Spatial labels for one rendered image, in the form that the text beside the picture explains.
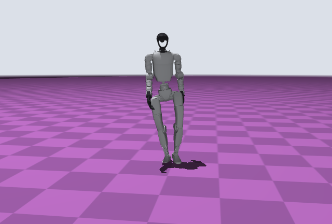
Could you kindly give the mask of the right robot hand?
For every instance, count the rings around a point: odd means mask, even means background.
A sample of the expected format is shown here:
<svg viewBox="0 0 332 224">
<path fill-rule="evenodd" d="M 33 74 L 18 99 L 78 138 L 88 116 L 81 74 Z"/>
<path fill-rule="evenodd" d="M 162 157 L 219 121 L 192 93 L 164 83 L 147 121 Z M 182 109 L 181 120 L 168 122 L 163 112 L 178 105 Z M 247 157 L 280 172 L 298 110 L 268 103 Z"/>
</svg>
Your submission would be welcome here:
<svg viewBox="0 0 332 224">
<path fill-rule="evenodd" d="M 149 105 L 149 108 L 154 110 L 154 107 L 151 105 L 151 101 L 150 101 L 150 99 L 152 98 L 152 96 L 150 95 L 150 91 L 147 91 L 146 98 L 147 98 L 147 103 Z"/>
</svg>

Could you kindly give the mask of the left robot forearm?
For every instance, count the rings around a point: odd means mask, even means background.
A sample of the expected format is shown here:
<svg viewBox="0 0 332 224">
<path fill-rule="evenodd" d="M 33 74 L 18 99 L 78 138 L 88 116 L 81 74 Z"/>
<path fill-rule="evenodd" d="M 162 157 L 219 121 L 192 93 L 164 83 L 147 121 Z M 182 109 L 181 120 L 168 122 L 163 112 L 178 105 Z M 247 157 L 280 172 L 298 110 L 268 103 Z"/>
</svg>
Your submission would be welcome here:
<svg viewBox="0 0 332 224">
<path fill-rule="evenodd" d="M 185 91 L 184 91 L 184 83 L 183 83 L 183 81 L 184 81 L 184 77 L 183 77 L 183 78 L 180 78 L 180 79 L 177 79 L 179 92 L 180 92 L 180 91 L 183 91 L 183 92 L 185 93 Z"/>
</svg>

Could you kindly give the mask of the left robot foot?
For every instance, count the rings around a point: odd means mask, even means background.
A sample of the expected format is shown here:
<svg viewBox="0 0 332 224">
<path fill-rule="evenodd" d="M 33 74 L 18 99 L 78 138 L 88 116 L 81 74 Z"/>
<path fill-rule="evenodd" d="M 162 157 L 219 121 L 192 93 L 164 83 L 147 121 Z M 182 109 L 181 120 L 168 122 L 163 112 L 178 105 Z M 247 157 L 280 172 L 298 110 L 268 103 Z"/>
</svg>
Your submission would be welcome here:
<svg viewBox="0 0 332 224">
<path fill-rule="evenodd" d="M 174 153 L 172 153 L 172 158 L 173 158 L 174 163 L 176 163 L 176 164 L 182 163 L 181 159 L 179 158 L 179 155 L 177 155 L 176 153 L 175 153 L 175 155 L 174 155 Z"/>
</svg>

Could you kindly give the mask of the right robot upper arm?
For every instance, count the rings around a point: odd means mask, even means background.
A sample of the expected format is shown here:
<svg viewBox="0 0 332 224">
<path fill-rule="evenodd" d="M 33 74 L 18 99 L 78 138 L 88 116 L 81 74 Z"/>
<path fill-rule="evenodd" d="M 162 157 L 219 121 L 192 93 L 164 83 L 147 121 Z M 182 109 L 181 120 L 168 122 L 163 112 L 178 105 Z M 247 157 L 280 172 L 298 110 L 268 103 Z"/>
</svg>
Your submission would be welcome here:
<svg viewBox="0 0 332 224">
<path fill-rule="evenodd" d="M 152 63 L 153 54 L 148 54 L 145 56 L 145 69 L 146 69 L 146 78 L 147 80 L 153 80 L 154 75 L 151 73 L 152 71 Z"/>
</svg>

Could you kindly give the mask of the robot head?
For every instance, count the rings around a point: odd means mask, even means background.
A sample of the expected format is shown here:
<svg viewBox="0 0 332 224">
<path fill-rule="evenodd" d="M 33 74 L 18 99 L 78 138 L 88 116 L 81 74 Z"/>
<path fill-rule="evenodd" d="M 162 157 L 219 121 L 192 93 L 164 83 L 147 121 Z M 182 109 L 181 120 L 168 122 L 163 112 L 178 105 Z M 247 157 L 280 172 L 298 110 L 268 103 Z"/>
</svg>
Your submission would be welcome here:
<svg viewBox="0 0 332 224">
<path fill-rule="evenodd" d="M 159 50 L 161 50 L 161 51 L 159 51 L 159 52 L 161 52 L 161 53 L 165 53 L 165 52 L 167 52 L 167 51 L 165 51 L 165 48 L 166 48 L 167 45 L 168 45 L 168 39 L 169 39 L 169 38 L 168 38 L 167 34 L 165 34 L 165 33 L 160 33 L 160 34 L 157 35 L 157 42 L 158 42 L 158 45 L 159 45 L 159 47 L 160 47 Z M 159 41 L 161 41 L 161 42 L 163 43 L 165 40 L 167 41 L 166 46 L 161 47 L 160 44 L 159 44 Z"/>
</svg>

